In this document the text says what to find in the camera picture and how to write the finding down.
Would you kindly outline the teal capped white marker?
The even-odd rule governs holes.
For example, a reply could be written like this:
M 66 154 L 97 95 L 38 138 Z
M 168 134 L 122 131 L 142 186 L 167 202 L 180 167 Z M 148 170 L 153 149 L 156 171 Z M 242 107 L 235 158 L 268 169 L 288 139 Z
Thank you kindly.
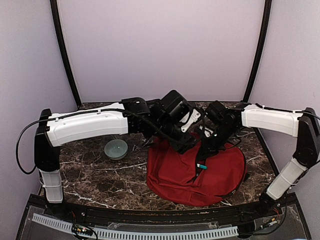
M 196 165 L 198 168 L 200 168 L 200 169 L 203 169 L 203 170 L 206 170 L 208 167 L 207 166 L 205 166 L 205 165 L 202 165 L 202 164 L 197 164 Z

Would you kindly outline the red student backpack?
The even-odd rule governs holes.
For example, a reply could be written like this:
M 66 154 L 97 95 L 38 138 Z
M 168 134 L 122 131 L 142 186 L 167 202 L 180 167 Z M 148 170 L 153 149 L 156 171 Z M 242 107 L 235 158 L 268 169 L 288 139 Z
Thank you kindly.
M 192 207 L 206 207 L 231 197 L 245 180 L 245 155 L 227 143 L 226 150 L 196 163 L 200 145 L 179 154 L 167 140 L 156 138 L 148 149 L 148 188 L 165 200 Z

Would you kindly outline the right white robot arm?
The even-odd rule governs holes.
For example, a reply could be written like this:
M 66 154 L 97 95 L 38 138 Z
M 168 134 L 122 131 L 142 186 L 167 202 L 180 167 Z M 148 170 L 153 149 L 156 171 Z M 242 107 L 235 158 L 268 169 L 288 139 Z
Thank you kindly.
M 200 109 L 199 113 L 202 121 L 208 118 L 215 124 L 215 128 L 209 130 L 205 123 L 202 124 L 198 160 L 207 159 L 224 150 L 225 143 L 241 128 L 269 130 L 296 138 L 296 149 L 291 159 L 255 205 L 255 213 L 260 217 L 266 217 L 273 211 L 274 201 L 319 163 L 320 118 L 313 108 L 287 110 L 248 102 L 225 107 L 216 100 L 206 109 Z

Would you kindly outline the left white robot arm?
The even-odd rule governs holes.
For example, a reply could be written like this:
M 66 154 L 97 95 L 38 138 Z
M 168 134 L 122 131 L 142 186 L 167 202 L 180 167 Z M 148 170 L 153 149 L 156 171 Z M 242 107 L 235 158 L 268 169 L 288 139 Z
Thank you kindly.
M 122 99 L 87 110 L 52 113 L 44 109 L 34 136 L 34 164 L 42 177 L 46 200 L 60 218 L 71 213 L 65 203 L 60 173 L 61 146 L 78 140 L 106 135 L 143 134 L 147 139 L 165 139 L 179 154 L 195 146 L 197 140 L 188 129 L 198 122 L 201 112 L 176 90 L 161 99 L 141 97 Z

